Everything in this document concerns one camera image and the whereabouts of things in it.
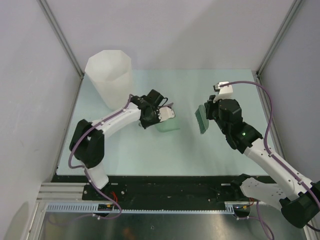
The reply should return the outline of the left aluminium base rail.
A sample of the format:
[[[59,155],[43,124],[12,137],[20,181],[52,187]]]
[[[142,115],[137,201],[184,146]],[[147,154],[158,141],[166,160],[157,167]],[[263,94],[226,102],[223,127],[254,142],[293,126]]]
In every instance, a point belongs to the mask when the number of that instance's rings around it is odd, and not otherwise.
[[[41,184],[36,200],[38,202],[79,202],[85,183],[52,183]]]

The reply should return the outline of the green plastic dustpan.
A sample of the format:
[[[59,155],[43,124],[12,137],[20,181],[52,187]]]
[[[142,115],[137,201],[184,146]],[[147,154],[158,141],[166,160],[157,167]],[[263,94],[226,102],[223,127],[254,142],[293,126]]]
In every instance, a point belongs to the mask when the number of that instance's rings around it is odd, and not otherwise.
[[[168,133],[180,129],[178,120],[176,117],[169,118],[165,121],[146,121],[144,119],[139,119],[139,126],[143,129],[148,129],[150,127],[155,127],[155,129],[160,133]]]

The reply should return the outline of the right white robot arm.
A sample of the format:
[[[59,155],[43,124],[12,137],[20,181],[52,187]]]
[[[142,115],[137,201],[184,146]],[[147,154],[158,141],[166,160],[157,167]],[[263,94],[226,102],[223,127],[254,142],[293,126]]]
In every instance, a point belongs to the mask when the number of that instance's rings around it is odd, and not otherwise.
[[[276,182],[269,186],[242,174],[241,181],[230,188],[231,196],[237,201],[245,197],[261,200],[280,210],[294,227],[305,227],[320,212],[320,183],[298,173],[265,145],[262,134],[243,120],[235,99],[214,98],[211,95],[195,112],[201,134],[209,128],[210,121],[215,121],[229,146],[257,163]]]

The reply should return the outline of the right aluminium side rail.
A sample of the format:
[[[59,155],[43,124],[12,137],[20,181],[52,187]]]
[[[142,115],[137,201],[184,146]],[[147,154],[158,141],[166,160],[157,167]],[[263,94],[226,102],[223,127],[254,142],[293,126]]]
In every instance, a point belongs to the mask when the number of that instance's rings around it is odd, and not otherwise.
[[[269,122],[271,117],[271,124],[268,131],[267,141],[270,146],[271,144],[273,144],[274,150],[285,160],[286,156],[282,147],[281,139],[274,119],[274,104],[271,104],[267,93],[261,87],[257,86],[256,88],[267,123]]]

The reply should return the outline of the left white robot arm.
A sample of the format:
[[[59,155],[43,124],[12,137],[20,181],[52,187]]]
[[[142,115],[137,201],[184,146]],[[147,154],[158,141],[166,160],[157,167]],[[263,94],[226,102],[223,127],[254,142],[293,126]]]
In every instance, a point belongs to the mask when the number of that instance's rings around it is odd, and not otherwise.
[[[172,106],[161,105],[163,100],[168,99],[154,89],[147,95],[130,94],[126,104],[109,115],[93,121],[82,119],[77,123],[69,145],[68,165],[71,169],[84,169],[98,199],[105,200],[111,193],[103,166],[105,140],[134,122],[147,129],[174,118]]]

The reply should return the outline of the green hand brush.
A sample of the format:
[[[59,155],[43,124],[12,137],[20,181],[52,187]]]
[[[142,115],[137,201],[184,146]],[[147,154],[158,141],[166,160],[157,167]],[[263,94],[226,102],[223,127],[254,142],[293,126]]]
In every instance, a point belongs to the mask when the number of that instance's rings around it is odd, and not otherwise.
[[[209,120],[207,119],[205,106],[202,104],[199,105],[194,114],[198,122],[200,134],[203,135],[209,128]]]

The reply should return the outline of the aluminium frame post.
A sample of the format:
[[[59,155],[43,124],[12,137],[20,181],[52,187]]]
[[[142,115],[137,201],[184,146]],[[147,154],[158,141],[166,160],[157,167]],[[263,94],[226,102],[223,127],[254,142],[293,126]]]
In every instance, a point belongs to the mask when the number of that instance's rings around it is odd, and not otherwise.
[[[36,0],[40,9],[42,10],[44,16],[46,17],[49,25],[51,26],[53,33],[55,34],[56,38],[58,39],[62,49],[64,50],[67,58],[69,59],[71,65],[73,66],[74,70],[78,74],[78,76],[82,79],[84,76],[84,72],[82,71],[80,64],[78,63],[75,54],[73,53],[53,11],[51,10],[50,5],[48,4],[47,0]]]
[[[280,46],[283,38],[285,37],[287,31],[289,30],[290,26],[292,25],[293,21],[295,20],[297,14],[299,13],[304,3],[305,0],[294,0],[292,2],[287,14],[285,15],[284,20],[282,21],[275,37],[271,42],[271,45],[269,46],[266,54],[264,55],[258,69],[256,70],[257,76],[260,76],[267,67],[268,63],[270,62],[276,50]]]

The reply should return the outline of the left aluminium frame post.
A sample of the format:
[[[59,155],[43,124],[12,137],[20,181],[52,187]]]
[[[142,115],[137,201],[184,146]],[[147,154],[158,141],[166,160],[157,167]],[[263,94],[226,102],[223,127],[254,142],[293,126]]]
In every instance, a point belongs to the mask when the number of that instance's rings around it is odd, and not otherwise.
[[[58,39],[62,49],[64,50],[67,58],[69,59],[71,65],[73,66],[74,70],[78,74],[78,76],[82,79],[84,76],[84,72],[82,71],[80,64],[78,63],[75,54],[73,53],[53,11],[51,10],[50,5],[48,4],[47,0],[36,0],[40,9],[42,10],[44,16],[46,17],[49,25],[51,26],[53,33],[55,34],[56,38]]]

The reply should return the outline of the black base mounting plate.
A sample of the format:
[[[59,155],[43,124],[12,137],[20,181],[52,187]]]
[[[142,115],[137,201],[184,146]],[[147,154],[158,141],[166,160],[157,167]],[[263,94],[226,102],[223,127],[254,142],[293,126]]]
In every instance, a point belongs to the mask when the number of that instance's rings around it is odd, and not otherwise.
[[[253,181],[275,186],[269,176],[254,176]],[[218,176],[122,176],[109,177],[109,183],[97,192],[83,175],[55,175],[54,183],[85,183],[84,201],[106,201],[111,198],[120,207],[165,207],[181,210],[209,209],[224,202],[248,203],[252,197],[242,195],[238,183],[240,175]]]

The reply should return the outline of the white faceted waste bin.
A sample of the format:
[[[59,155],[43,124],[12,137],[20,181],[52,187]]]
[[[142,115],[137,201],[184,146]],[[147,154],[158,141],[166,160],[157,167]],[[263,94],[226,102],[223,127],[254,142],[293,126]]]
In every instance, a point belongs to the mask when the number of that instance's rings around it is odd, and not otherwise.
[[[132,60],[122,50],[100,51],[88,59],[84,71],[111,110],[124,106],[134,91]]]

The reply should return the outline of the right aluminium frame post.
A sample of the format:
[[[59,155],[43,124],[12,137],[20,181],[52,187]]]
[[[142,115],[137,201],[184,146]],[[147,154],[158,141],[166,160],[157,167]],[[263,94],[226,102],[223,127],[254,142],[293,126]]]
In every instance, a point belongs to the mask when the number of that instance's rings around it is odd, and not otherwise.
[[[287,31],[289,30],[290,26],[292,25],[293,21],[295,20],[297,14],[299,13],[304,3],[305,0],[294,0],[292,2],[287,14],[285,15],[284,20],[282,21],[275,37],[271,42],[271,45],[269,46],[266,54],[264,55],[258,69],[256,70],[257,76],[260,76],[267,67],[268,63],[270,62],[276,50],[280,46],[283,38],[285,37]]]

